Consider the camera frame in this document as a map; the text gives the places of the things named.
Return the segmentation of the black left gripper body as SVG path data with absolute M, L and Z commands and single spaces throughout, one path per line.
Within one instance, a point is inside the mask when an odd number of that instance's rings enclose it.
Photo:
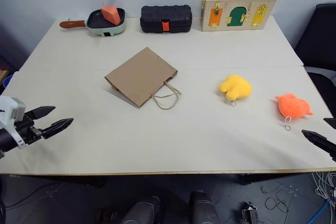
M 33 113 L 25 113 L 21 121 L 15 122 L 16 131 L 25 144 L 33 144 L 42 138 L 41 130 L 34 127 L 35 120 Z

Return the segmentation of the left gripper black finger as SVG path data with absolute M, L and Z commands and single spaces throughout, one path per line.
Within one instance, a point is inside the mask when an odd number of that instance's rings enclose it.
M 53 111 L 55 106 L 40 106 L 36 109 L 25 112 L 24 121 L 30 122 L 33 120 L 38 120 L 47 116 L 51 111 Z
M 74 118 L 67 118 L 67 119 L 62 119 L 59 120 L 53 124 L 51 124 L 50 127 L 47 127 L 43 130 L 41 130 L 41 134 L 44 139 L 48 139 L 61 131 L 65 130 L 72 122 Z

